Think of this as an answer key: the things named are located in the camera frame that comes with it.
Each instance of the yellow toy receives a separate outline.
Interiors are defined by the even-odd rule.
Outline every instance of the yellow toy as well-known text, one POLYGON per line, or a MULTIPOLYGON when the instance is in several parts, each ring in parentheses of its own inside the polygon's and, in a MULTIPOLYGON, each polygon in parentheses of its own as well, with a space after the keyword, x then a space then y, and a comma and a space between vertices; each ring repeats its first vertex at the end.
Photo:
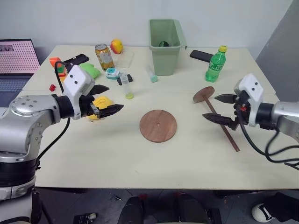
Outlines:
MULTIPOLYGON (((108 97, 99 97, 99 98, 96 98, 94 101, 93 101, 93 104, 100 108, 100 109, 104 109, 108 106, 111 106, 113 103, 112 101, 108 98, 108 97)), ((94 120, 99 120, 99 118, 96 116, 96 115, 90 115, 88 116, 88 118, 91 120, 91 121, 94 121, 94 120)))

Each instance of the floor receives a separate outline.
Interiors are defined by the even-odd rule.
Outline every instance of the floor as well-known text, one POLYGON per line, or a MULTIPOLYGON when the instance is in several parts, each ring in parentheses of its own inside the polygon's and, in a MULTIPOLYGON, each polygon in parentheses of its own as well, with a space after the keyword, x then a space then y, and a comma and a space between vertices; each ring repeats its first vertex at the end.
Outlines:
MULTIPOLYGON (((98 213, 95 224, 116 224, 124 204, 135 195, 147 195, 146 207, 151 203, 160 206, 159 211, 149 212, 154 215, 147 216, 145 224, 172 221, 171 205, 174 195, 182 192, 199 199, 205 209, 218 208, 223 224, 257 224, 258 222, 251 217, 251 207, 277 192, 262 191, 220 198, 212 190, 89 189, 85 193, 69 193, 38 188, 38 191, 55 224, 72 224, 75 215, 88 212, 98 213)), ((280 192, 299 199, 298 190, 280 192)), ((40 223, 47 224, 47 221, 42 217, 40 223)), ((271 221, 271 224, 278 223, 280 222, 277 220, 271 221)), ((285 224, 299 224, 299 222, 290 220, 285 224)))

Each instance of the white wall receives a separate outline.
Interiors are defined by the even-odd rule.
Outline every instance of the white wall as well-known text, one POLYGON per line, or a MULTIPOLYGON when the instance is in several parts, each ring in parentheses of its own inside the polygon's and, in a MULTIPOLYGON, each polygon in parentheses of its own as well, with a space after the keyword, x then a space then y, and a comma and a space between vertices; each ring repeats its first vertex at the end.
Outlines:
POLYGON ((57 44, 147 46, 148 20, 178 19, 188 46, 249 48, 256 58, 292 0, 0 0, 0 39, 32 38, 44 59, 57 44))

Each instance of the green toy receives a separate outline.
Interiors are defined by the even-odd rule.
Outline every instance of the green toy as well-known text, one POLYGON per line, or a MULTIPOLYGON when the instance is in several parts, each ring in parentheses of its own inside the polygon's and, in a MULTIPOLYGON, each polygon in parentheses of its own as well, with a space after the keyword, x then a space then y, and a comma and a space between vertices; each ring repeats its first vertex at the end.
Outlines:
POLYGON ((94 65, 90 63, 82 63, 79 65, 79 67, 86 71, 93 79, 101 74, 100 70, 95 68, 94 65))

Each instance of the yellow bottle cap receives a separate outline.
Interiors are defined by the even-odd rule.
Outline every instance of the yellow bottle cap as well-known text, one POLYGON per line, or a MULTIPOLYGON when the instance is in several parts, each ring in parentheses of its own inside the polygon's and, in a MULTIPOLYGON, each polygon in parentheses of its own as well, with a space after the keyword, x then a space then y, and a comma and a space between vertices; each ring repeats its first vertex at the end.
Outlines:
POLYGON ((219 47, 219 51, 222 52, 222 53, 225 53, 227 49, 228 49, 228 48, 227 48, 227 46, 225 46, 225 45, 221 45, 221 46, 219 47))

